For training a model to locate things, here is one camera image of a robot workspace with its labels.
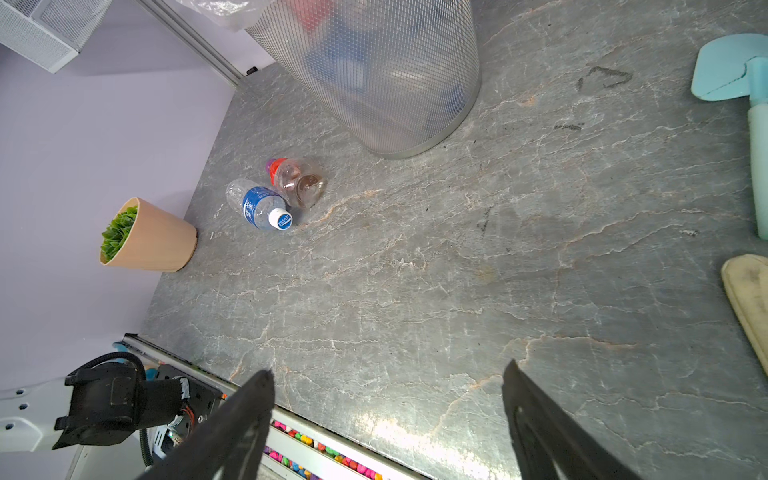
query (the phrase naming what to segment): bottle with blue label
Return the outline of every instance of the bottle with blue label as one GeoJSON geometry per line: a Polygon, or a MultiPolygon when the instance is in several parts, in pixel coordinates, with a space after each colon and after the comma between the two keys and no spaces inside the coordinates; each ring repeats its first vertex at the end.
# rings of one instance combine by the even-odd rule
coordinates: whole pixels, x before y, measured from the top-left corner
{"type": "Polygon", "coordinates": [[[288,230],[293,224],[285,200],[251,180],[238,178],[227,185],[227,203],[259,230],[288,230]]]}

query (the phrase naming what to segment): blue logo on bottle cap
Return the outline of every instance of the blue logo on bottle cap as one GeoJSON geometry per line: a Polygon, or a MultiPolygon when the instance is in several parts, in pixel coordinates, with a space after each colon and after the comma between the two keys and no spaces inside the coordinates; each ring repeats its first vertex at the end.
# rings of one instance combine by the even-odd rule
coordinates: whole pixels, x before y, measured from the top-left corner
{"type": "Polygon", "coordinates": [[[293,218],[289,214],[282,214],[280,215],[280,218],[277,219],[277,225],[281,230],[285,230],[286,228],[290,227],[292,222],[293,218]]]}

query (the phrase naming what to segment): black cable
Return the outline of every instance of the black cable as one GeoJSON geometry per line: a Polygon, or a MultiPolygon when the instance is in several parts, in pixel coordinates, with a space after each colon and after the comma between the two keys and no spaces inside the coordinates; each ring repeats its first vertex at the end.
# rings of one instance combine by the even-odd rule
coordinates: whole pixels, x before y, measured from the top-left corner
{"type": "MultiPolygon", "coordinates": [[[[115,359],[123,359],[133,363],[134,366],[136,367],[136,370],[139,373],[139,380],[141,380],[142,382],[147,381],[147,371],[144,370],[144,364],[141,362],[139,357],[129,352],[105,353],[104,355],[96,357],[90,362],[84,363],[83,365],[80,366],[79,369],[75,370],[69,375],[74,375],[75,373],[77,373],[78,370],[92,369],[96,365],[100,365],[104,362],[108,362],[110,360],[115,360],[115,359]]],[[[151,467],[154,464],[154,459],[152,458],[152,452],[150,452],[150,449],[149,449],[149,435],[147,434],[147,429],[141,429],[139,431],[139,443],[141,444],[141,458],[144,460],[144,464],[147,467],[151,467]]]]}

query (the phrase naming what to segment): green plant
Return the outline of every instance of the green plant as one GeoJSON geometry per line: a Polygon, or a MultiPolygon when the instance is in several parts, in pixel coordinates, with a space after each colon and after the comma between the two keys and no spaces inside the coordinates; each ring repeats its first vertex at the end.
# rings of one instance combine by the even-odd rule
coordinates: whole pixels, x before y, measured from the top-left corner
{"type": "Polygon", "coordinates": [[[128,207],[125,212],[118,214],[101,234],[104,237],[101,252],[106,257],[105,263],[112,260],[125,243],[131,228],[134,226],[134,221],[136,221],[136,213],[138,213],[136,207],[128,207]]]}

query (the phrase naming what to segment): white bottle cap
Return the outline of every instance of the white bottle cap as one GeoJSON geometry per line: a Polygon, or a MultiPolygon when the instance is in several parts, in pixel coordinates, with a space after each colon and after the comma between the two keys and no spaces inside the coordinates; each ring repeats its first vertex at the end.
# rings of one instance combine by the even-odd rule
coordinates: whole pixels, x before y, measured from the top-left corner
{"type": "Polygon", "coordinates": [[[293,223],[293,217],[282,208],[272,210],[266,218],[270,221],[270,225],[278,230],[288,230],[288,227],[293,223]]]}

